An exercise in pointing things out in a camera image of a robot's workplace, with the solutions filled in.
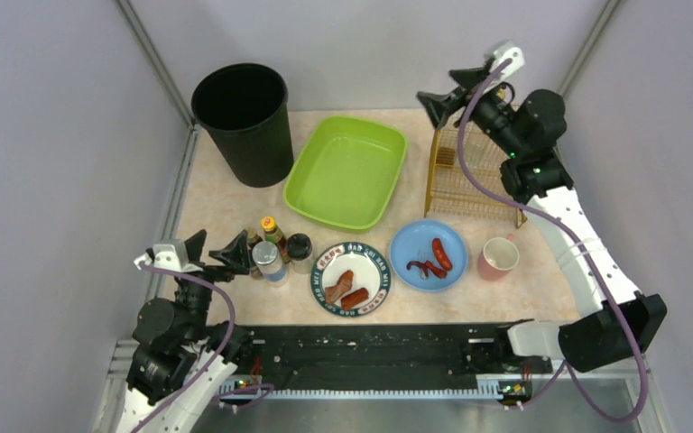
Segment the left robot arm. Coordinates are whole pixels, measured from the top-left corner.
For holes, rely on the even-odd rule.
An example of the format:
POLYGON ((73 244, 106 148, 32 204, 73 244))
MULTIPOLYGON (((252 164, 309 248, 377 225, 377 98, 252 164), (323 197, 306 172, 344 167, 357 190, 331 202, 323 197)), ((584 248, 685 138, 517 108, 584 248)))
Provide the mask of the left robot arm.
POLYGON ((251 333, 236 323, 236 309, 218 284, 251 269, 248 233, 201 259, 207 232, 164 240, 134 259, 141 271, 171 276, 173 299, 153 298, 137 314, 137 344, 125 377, 116 432, 189 432, 220 386, 237 369, 251 333))

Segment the yellow cap sauce bottle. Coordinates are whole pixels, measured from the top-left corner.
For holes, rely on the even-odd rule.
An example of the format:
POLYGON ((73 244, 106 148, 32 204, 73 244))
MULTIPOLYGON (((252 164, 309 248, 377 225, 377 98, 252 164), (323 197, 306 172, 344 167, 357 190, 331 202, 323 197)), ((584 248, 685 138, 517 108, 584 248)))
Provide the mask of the yellow cap sauce bottle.
POLYGON ((287 250, 287 236, 278 226, 276 219, 273 216, 265 216, 262 218, 260 225, 264 231, 265 239, 275 244, 281 254, 282 261, 289 263, 291 258, 287 250))

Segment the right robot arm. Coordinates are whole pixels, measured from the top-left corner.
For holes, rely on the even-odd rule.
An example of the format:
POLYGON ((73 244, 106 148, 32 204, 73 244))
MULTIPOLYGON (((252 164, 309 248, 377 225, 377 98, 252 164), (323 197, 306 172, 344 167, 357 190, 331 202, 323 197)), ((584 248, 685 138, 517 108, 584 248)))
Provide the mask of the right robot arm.
POLYGON ((513 107, 498 96, 503 74, 504 66, 454 69, 452 91, 420 91, 416 97, 433 127, 456 125, 459 145, 474 124, 505 153, 499 201, 520 209, 538 228, 572 289, 576 321, 521 321, 506 329, 504 342, 514 355, 562 360, 580 373, 626 359, 645 373, 644 356, 667 306, 622 272, 587 219, 555 149, 567 129, 563 97, 537 89, 513 107))

